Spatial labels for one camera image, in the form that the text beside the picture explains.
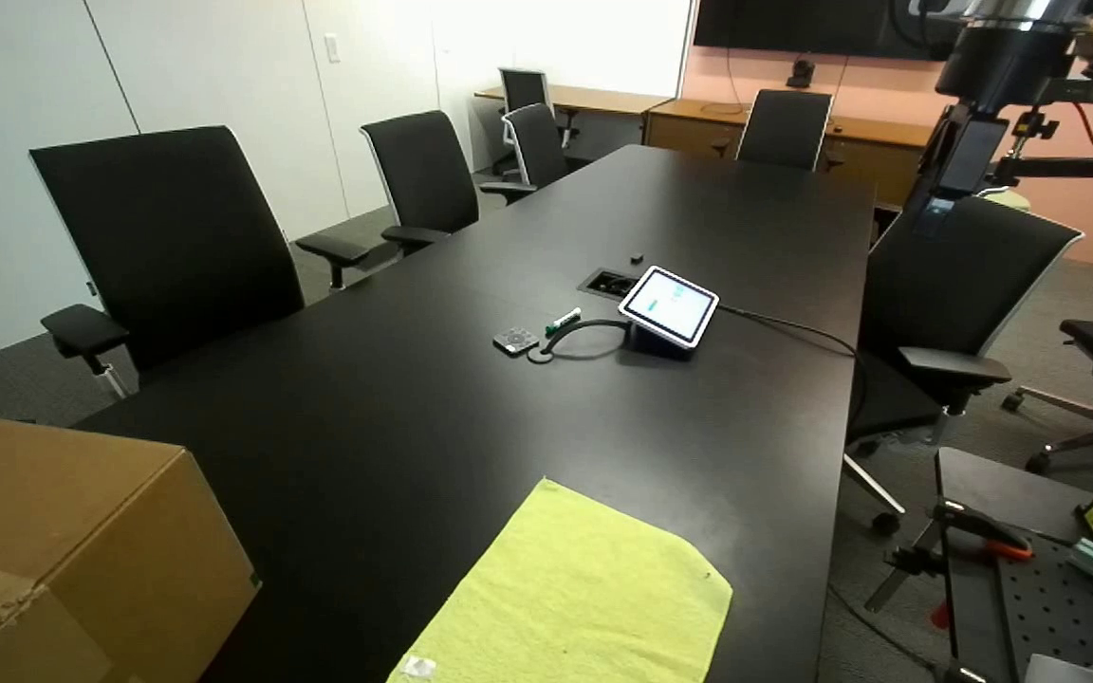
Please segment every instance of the tablet screen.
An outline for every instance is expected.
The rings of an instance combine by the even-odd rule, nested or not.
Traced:
[[[705,291],[654,270],[624,307],[685,342],[693,342],[715,302]]]

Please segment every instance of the green marker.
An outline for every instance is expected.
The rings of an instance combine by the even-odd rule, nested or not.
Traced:
[[[559,319],[559,320],[555,320],[555,322],[552,322],[552,323],[546,326],[546,337],[551,337],[551,334],[554,334],[555,332],[559,332],[559,329],[561,327],[564,327],[564,325],[576,322],[576,320],[580,320],[580,308],[579,308],[579,306],[578,307],[574,307],[571,311],[568,311],[567,315],[565,315],[564,317],[561,317],[561,319]]]

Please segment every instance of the floor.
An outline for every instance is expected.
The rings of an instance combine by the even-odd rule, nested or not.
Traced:
[[[480,196],[483,212],[497,211],[503,200]],[[365,213],[329,228],[338,236],[360,243],[381,242],[381,229],[391,224],[386,209]],[[292,250],[307,303],[326,297],[329,272],[315,256]],[[355,282],[365,272],[352,272]],[[945,438],[960,447],[998,462],[1023,467],[1027,457],[1046,441],[1092,431],[1093,424],[1055,408],[1029,399],[1019,414],[999,410],[1006,392],[1015,385],[1032,385],[1071,399],[1093,402],[1090,364],[1071,346],[1061,345],[1060,320],[1081,317],[1093,320],[1093,264],[1063,261],[1033,292],[1023,308],[990,351],[990,357],[1006,363],[1014,384],[990,389],[968,407]],[[136,375],[125,354],[109,354],[128,385]],[[0,351],[0,416],[35,420],[43,424],[68,425],[107,407],[85,367],[57,356],[45,337],[22,341]],[[914,539],[924,525],[922,510],[933,494],[930,454],[921,449],[881,449],[865,462],[882,484],[910,510],[902,531],[889,541],[873,535],[869,522],[877,511],[871,498],[854,485],[843,485],[838,498],[837,534],[834,537],[831,582],[861,605],[889,569],[881,557],[896,542]],[[1093,488],[1093,449],[1067,455],[1050,476],[1083,488]],[[944,632],[927,622],[930,610],[942,601],[942,585],[936,579],[912,579],[881,614],[871,619],[881,629],[942,666],[949,657]],[[930,674],[910,658],[881,640],[846,611],[828,601],[825,611],[820,680],[823,682],[896,682],[929,680]]]

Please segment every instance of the chair backrest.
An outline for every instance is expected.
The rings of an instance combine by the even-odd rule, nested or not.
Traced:
[[[456,233],[479,220],[479,200],[458,134],[442,111],[361,126],[395,222]]]
[[[546,74],[533,69],[513,69],[500,67],[500,85],[504,86],[504,111],[515,111],[530,104],[546,104],[550,102],[550,86],[546,85]]]
[[[868,348],[926,346],[979,355],[1079,231],[983,198],[964,198],[936,228],[902,215],[867,261]]]
[[[753,101],[737,158],[816,169],[833,96],[821,92],[763,90]]]
[[[567,160],[559,144],[555,114],[546,104],[530,104],[504,114],[513,133],[513,148],[521,178],[529,185],[545,187],[567,175]]]
[[[140,373],[303,307],[290,247],[224,126],[32,158]]]

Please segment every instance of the television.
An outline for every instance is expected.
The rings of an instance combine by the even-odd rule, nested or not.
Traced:
[[[909,0],[701,0],[694,44],[933,60],[908,5]],[[925,23],[925,44],[950,45],[960,33],[959,22]]]

